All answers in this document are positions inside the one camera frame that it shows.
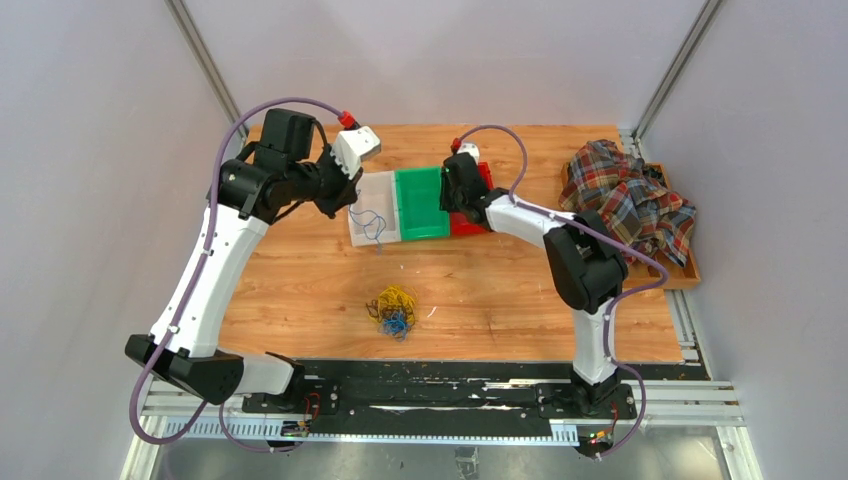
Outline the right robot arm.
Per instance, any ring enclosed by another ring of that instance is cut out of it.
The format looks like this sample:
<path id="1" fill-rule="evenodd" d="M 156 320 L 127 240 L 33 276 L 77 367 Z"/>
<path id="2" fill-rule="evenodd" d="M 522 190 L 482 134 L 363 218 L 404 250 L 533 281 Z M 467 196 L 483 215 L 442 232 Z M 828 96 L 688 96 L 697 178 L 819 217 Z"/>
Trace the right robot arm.
<path id="1" fill-rule="evenodd" d="M 627 266 L 608 244 L 599 215 L 557 212 L 491 188 L 468 153 L 444 161 L 441 182 L 442 210 L 545 251 L 556 292 L 572 310 L 576 339 L 570 382 L 548 399 L 583 416 L 601 414 L 620 384 L 612 325 Z"/>

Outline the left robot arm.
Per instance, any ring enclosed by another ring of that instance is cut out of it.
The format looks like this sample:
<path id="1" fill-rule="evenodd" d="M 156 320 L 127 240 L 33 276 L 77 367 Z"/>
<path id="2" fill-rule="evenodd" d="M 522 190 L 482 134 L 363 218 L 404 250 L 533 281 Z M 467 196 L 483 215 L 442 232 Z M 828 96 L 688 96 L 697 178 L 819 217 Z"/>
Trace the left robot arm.
<path id="1" fill-rule="evenodd" d="M 334 218 L 356 202 L 362 164 L 381 142 L 349 113 L 339 121 L 342 131 L 311 161 L 313 135 L 325 132 L 317 119 L 287 109 L 266 112 L 259 140 L 219 167 L 189 265 L 150 332 L 128 339 L 131 360 L 212 405 L 237 394 L 266 394 L 283 413 L 304 405 L 302 365 L 271 352 L 225 351 L 219 335 L 244 268 L 272 225 L 304 203 Z"/>

